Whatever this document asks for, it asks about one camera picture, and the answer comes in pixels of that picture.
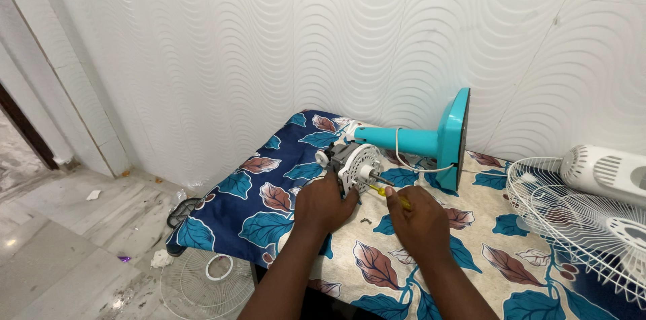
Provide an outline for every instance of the table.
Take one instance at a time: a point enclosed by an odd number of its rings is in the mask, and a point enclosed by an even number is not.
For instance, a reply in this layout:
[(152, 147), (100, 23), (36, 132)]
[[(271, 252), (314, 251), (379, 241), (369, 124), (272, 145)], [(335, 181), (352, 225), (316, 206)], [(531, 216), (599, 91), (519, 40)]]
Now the table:
[[(316, 151), (345, 144), (350, 118), (317, 110), (294, 114), (235, 172), (199, 202), (166, 241), (225, 253), (270, 267), (293, 225), (299, 186), (322, 174)], [(384, 151), (382, 176), (397, 187), (420, 185), (450, 218), (451, 250), (496, 314), (505, 319), (643, 319), (635, 304), (572, 265), (538, 235), (516, 224), (505, 193), (510, 162), (467, 151), (459, 192), (443, 189), (435, 173), (399, 166)], [(412, 166), (427, 158), (404, 155)], [(415, 261), (394, 235), (385, 198), (364, 193), (354, 214), (327, 236), (309, 286), (385, 319), (440, 319)]]

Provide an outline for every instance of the white cable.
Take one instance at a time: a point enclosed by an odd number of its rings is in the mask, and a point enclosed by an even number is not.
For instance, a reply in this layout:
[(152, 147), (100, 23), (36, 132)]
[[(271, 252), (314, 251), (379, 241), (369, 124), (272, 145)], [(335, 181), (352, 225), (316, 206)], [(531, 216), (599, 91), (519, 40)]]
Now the white cable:
[(504, 177), (507, 177), (507, 175), (489, 174), (489, 173), (483, 173), (482, 171), (462, 170), (462, 172), (466, 172), (466, 173), (474, 173), (474, 174), (485, 174), (485, 175), (491, 175), (491, 176), (504, 176)]
[(450, 169), (451, 167), (453, 167), (453, 164), (450, 164), (449, 166), (444, 167), (444, 168), (442, 168), (442, 169), (435, 169), (435, 170), (420, 170), (420, 169), (416, 169), (415, 167), (410, 167), (410, 166), (406, 165), (406, 164), (402, 161), (402, 159), (399, 157), (399, 130), (400, 130), (400, 129), (401, 129), (401, 127), (397, 127), (397, 128), (395, 129), (395, 157), (397, 157), (397, 159), (399, 160), (399, 163), (400, 163), (400, 164), (402, 164), (403, 166), (408, 167), (409, 169), (411, 169), (411, 170), (413, 170), (413, 171), (417, 171), (418, 173), (437, 173), (437, 172), (440, 172), (440, 171), (448, 170), (448, 169)]

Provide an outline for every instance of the floor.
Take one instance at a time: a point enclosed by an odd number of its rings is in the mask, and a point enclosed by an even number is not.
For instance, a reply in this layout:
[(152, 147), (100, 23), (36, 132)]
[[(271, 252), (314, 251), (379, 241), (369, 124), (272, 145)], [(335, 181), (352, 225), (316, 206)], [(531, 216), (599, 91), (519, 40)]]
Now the floor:
[(0, 110), (0, 192), (48, 174), (49, 170)]
[(0, 319), (177, 319), (150, 259), (179, 189), (79, 168), (0, 199)]

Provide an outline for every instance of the motor shaft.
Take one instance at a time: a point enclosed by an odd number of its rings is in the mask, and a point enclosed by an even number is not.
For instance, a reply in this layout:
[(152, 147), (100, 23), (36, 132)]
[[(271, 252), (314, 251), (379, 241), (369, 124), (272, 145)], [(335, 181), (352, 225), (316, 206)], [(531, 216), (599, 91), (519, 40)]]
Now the motor shaft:
[(381, 182), (383, 182), (383, 183), (384, 183), (384, 184), (386, 184), (386, 185), (395, 186), (395, 183), (394, 183), (394, 182), (392, 182), (392, 181), (390, 181), (390, 180), (386, 180), (385, 178), (383, 178), (383, 177), (381, 177), (381, 176), (379, 176), (379, 175), (377, 175), (377, 174), (375, 174), (375, 173), (370, 173), (369, 175), (370, 175), (370, 177), (372, 177), (373, 179), (378, 180), (378, 181), (381, 181)]

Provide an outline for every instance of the hand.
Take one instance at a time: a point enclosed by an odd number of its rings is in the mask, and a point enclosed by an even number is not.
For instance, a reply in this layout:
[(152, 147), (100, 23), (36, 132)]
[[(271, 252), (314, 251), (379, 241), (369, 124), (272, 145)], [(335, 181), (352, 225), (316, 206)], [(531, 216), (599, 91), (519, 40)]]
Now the hand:
[[(411, 211), (404, 211), (399, 196), (410, 202)], [(393, 229), (402, 245), (418, 263), (450, 263), (448, 216), (433, 195), (419, 186), (400, 191), (386, 188), (386, 202)]]
[(303, 187), (296, 196), (293, 233), (322, 236), (322, 240), (352, 215), (358, 201), (356, 187), (342, 200), (338, 176), (328, 171), (323, 178)]

